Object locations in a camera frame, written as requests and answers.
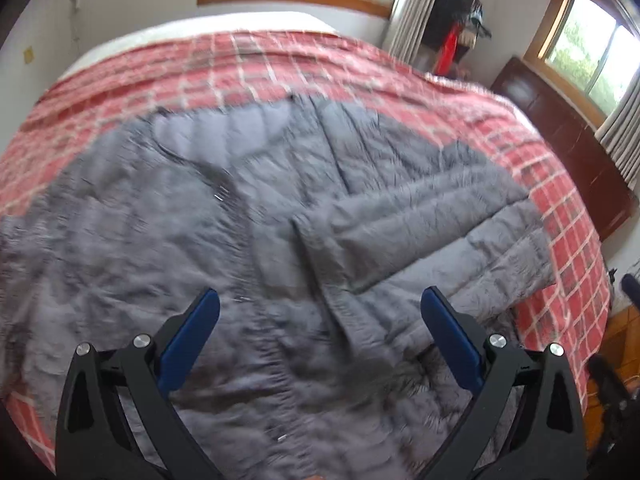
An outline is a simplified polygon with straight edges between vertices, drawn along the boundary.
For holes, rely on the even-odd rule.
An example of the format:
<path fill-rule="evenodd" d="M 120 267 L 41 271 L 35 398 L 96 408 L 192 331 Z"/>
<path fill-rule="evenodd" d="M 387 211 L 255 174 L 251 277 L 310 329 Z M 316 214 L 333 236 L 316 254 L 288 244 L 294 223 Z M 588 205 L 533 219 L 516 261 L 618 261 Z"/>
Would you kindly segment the wooden framed side window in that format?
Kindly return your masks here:
<path fill-rule="evenodd" d="M 550 0 L 524 60 L 600 127 L 639 69 L 639 39 L 610 0 Z"/>

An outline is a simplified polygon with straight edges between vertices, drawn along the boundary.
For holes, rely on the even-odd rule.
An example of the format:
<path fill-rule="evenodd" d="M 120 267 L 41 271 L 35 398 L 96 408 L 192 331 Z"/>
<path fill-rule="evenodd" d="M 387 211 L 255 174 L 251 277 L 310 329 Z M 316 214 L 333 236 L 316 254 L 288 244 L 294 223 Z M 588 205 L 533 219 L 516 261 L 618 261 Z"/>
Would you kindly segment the red plaid bed blanket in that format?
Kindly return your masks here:
<path fill-rule="evenodd" d="M 2 154 L 1 222 L 28 211 L 78 155 L 124 122 L 158 112 L 275 103 L 289 96 L 374 110 L 437 146 L 468 144 L 526 188 L 544 222 L 553 282 L 512 308 L 512 336 L 476 322 L 486 333 L 501 334 L 526 350 L 560 344 L 583 412 L 585 365 L 602 339 L 610 288 L 598 233 L 576 184 L 511 102 L 474 84 L 422 75 L 358 40 L 322 32 L 217 32 L 137 48 L 56 82 Z M 118 395 L 144 458 L 159 465 L 128 391 L 120 389 Z M 521 396 L 521 389 L 512 391 L 480 465 L 500 453 Z M 10 388 L 1 385 L 6 477 L 61 479 L 55 472 L 57 422 L 58 414 L 52 427 L 44 424 L 24 380 Z"/>

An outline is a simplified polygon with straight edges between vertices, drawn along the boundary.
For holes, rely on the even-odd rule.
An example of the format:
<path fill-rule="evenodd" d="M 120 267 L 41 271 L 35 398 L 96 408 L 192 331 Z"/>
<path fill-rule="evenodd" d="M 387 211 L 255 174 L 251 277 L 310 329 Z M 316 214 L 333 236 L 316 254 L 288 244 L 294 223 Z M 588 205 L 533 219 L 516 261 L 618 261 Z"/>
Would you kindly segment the grey curtain by side window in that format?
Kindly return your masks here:
<path fill-rule="evenodd" d="M 623 99 L 596 132 L 596 139 L 610 156 L 631 191 L 639 179 L 640 81 L 631 79 Z"/>

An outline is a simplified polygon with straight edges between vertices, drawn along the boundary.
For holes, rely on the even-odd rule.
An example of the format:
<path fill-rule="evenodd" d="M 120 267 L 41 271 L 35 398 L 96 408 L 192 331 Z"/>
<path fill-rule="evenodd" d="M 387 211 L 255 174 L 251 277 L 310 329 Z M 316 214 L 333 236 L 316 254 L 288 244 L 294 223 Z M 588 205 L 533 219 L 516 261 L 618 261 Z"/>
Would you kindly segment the yellow wall switch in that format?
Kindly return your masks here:
<path fill-rule="evenodd" d="M 30 64 L 35 58 L 34 50 L 32 50 L 32 47 L 28 47 L 27 49 L 25 49 L 23 51 L 23 56 L 24 56 L 24 63 Z"/>

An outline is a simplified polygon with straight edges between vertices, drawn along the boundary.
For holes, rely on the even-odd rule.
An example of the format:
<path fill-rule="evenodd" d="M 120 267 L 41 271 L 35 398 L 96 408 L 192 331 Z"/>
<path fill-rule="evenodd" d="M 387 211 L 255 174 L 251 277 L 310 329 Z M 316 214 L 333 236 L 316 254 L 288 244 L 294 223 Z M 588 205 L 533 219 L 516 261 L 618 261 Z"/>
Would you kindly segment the coat rack with clothes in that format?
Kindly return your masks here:
<path fill-rule="evenodd" d="M 421 40 L 433 60 L 428 71 L 442 77 L 454 74 L 477 39 L 491 37 L 480 0 L 435 0 Z"/>

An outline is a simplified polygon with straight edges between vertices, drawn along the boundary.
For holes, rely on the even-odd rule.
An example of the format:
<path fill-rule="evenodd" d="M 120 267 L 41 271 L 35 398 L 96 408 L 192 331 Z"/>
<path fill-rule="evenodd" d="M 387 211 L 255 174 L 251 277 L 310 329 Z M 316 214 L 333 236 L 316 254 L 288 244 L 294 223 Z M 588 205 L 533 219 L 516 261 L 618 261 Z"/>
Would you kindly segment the grey quilted down jacket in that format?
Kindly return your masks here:
<path fill-rule="evenodd" d="M 488 330 L 553 282 L 526 188 L 468 144 L 316 96 L 102 134 L 1 222 L 1 385 L 52 427 L 75 347 L 152 333 L 210 287 L 177 411 L 231 479 L 412 479 L 469 395 L 420 315 Z"/>

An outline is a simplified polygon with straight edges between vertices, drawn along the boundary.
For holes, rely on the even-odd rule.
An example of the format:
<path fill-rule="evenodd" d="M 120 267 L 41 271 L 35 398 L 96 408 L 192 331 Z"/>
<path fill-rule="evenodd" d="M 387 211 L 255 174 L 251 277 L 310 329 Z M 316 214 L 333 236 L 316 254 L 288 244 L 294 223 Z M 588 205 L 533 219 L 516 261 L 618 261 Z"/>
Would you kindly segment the white mattress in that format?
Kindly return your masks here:
<path fill-rule="evenodd" d="M 58 81 L 89 66 L 149 44 L 189 39 L 217 32 L 323 32 L 338 31 L 311 14 L 298 11 L 240 12 L 199 16 L 137 30 L 92 48 L 58 77 Z"/>

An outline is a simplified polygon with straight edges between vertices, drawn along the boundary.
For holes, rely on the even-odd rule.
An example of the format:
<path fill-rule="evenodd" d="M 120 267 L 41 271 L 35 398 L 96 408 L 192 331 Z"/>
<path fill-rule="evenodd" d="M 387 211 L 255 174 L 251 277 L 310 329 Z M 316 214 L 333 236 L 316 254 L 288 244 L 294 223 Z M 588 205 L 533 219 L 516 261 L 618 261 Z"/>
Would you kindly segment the black bag on floor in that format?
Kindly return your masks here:
<path fill-rule="evenodd" d="M 587 370 L 604 408 L 603 431 L 587 460 L 588 478 L 631 474 L 639 466 L 639 390 L 630 393 L 600 354 L 590 356 Z"/>

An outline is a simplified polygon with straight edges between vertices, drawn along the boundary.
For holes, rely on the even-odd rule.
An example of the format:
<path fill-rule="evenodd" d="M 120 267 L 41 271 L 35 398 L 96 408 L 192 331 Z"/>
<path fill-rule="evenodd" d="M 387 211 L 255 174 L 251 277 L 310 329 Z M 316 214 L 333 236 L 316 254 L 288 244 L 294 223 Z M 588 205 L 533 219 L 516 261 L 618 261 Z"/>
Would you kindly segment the dark wooden dresser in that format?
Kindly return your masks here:
<path fill-rule="evenodd" d="M 638 200 L 594 129 L 543 76 L 514 56 L 491 90 L 511 100 L 559 157 L 584 201 L 602 240 L 614 234 L 638 209 Z"/>

